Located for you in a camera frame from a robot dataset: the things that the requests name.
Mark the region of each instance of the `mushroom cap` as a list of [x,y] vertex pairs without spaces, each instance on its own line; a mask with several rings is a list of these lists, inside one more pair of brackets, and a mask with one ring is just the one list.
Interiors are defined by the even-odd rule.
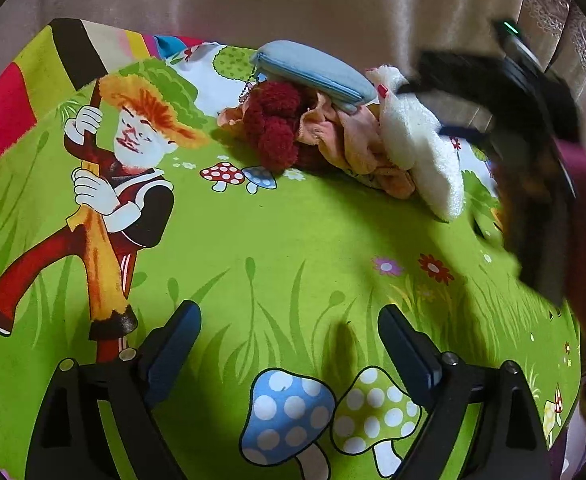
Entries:
[[358,455],[383,440],[409,436],[421,415],[384,370],[364,368],[337,405],[331,439],[340,452]]
[[240,437],[242,455],[257,465],[276,465],[314,443],[331,421],[335,397],[317,379],[273,369],[251,388],[251,411]]
[[278,184],[273,178],[273,174],[263,166],[244,168],[242,173],[244,173],[244,176],[256,186],[263,187],[264,189],[275,189],[278,187]]
[[199,176],[211,182],[226,182],[227,184],[242,184],[244,174],[230,162],[219,162],[206,170],[199,172]]

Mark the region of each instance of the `black sleeve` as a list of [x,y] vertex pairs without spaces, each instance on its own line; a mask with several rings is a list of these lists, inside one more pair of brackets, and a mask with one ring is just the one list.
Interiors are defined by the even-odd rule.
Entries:
[[155,186],[144,195],[142,215],[123,233],[142,247],[155,247],[160,243],[166,223],[173,210],[173,192],[165,186]]

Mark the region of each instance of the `purple flower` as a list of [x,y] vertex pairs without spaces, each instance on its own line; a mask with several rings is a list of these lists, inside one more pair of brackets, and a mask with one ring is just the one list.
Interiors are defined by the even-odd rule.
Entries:
[[375,270],[382,276],[401,276],[404,269],[400,267],[395,260],[387,258],[372,258],[371,261]]

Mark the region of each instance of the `cartoon hand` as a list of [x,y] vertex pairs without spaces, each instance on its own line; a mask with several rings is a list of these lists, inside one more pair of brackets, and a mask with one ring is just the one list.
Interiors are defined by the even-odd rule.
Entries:
[[100,108],[83,106],[78,111],[78,116],[75,119],[69,119],[65,123],[64,132],[73,142],[82,144],[84,142],[84,132],[95,135],[101,122],[102,112]]
[[86,204],[101,215],[110,215],[120,206],[118,196],[105,179],[80,168],[73,171],[71,178],[77,204]]

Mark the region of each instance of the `yellow stripe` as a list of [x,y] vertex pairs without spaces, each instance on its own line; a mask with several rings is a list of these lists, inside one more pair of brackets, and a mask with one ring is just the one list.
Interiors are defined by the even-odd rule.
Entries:
[[137,32],[125,30],[129,44],[131,45],[131,52],[136,60],[148,59],[151,55],[148,53],[147,45],[144,43],[144,38]]
[[53,31],[47,25],[16,57],[31,108],[39,121],[76,90],[58,56]]

